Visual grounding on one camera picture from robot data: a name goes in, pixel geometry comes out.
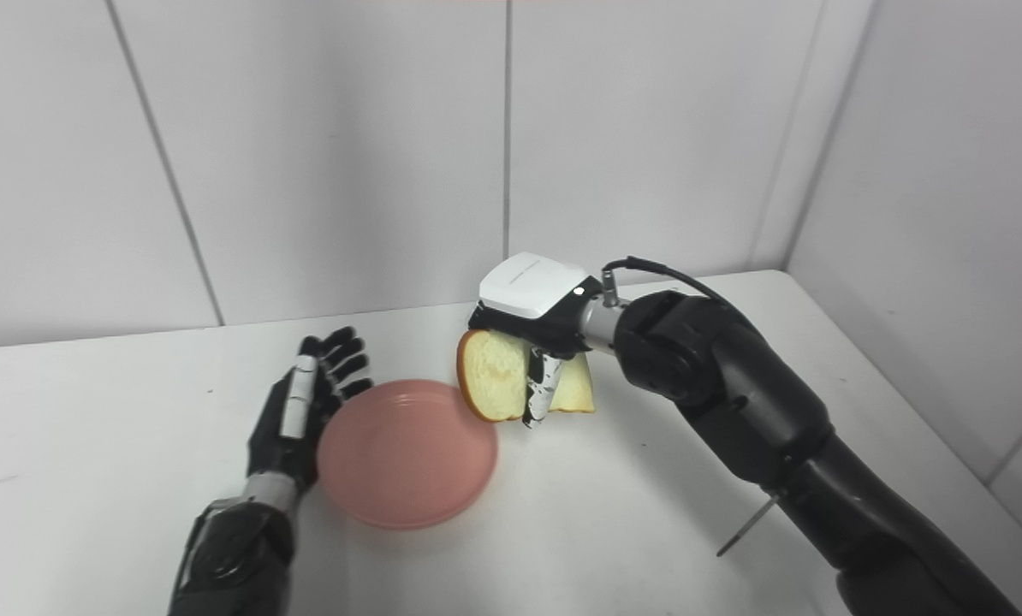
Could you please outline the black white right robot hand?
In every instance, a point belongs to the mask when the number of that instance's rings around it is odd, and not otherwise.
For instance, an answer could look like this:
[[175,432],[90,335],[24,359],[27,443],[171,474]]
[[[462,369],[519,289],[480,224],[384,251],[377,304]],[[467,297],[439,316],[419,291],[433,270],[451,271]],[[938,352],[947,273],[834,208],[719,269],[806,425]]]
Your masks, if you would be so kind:
[[528,428],[550,413],[566,363],[589,351],[580,321],[603,293],[602,283],[567,263],[520,252],[500,262],[480,282],[467,326],[526,344],[521,421]]

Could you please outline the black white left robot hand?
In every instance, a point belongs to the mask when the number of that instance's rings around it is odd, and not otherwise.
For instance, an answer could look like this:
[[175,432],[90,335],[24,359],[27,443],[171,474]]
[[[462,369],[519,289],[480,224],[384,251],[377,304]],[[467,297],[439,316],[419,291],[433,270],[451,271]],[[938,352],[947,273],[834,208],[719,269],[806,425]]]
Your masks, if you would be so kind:
[[247,475],[280,473],[304,495],[318,479],[317,448],[328,422],[373,387],[365,342],[352,327],[307,336],[294,364],[273,383],[248,440]]

